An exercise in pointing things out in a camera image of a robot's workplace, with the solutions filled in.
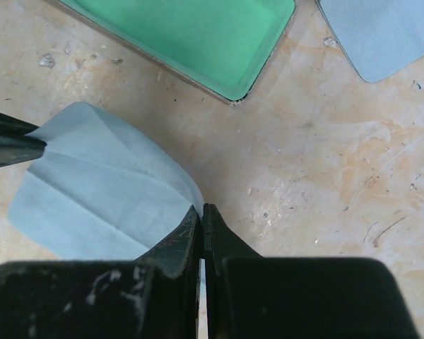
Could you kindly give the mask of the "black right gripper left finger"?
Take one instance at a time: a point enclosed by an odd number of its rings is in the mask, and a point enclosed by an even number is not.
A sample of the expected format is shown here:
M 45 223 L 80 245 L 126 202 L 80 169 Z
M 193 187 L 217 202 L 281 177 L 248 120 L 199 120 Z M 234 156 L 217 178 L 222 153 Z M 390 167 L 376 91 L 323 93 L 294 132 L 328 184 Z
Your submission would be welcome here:
M 134 260 L 0 265 L 0 338 L 196 338 L 200 228 L 190 208 Z

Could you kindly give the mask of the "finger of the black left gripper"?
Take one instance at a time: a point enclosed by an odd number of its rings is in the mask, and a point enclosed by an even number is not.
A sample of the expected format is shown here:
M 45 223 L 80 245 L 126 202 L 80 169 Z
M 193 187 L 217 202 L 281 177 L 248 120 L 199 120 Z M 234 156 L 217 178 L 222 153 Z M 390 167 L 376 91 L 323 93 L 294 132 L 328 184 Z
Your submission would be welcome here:
M 37 128 L 34 124 L 0 113 L 0 134 L 24 136 Z
M 29 136 L 0 134 L 0 167 L 6 167 L 42 157 L 46 143 Z

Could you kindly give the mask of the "grey glasses case green lining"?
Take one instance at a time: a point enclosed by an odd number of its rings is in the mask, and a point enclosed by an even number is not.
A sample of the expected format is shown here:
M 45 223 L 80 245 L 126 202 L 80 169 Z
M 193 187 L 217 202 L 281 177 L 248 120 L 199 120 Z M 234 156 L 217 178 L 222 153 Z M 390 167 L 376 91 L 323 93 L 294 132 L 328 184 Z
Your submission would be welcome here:
M 251 93 L 295 1 L 51 1 L 65 14 L 229 105 Z

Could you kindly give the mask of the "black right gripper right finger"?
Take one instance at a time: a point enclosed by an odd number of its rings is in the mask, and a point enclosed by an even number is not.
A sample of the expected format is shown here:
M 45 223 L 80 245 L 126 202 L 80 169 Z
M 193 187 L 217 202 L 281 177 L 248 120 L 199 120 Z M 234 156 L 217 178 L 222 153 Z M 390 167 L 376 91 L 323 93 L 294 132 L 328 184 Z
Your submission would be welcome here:
M 204 206 L 210 338 L 417 338 L 399 286 L 380 261 L 264 257 L 217 207 Z

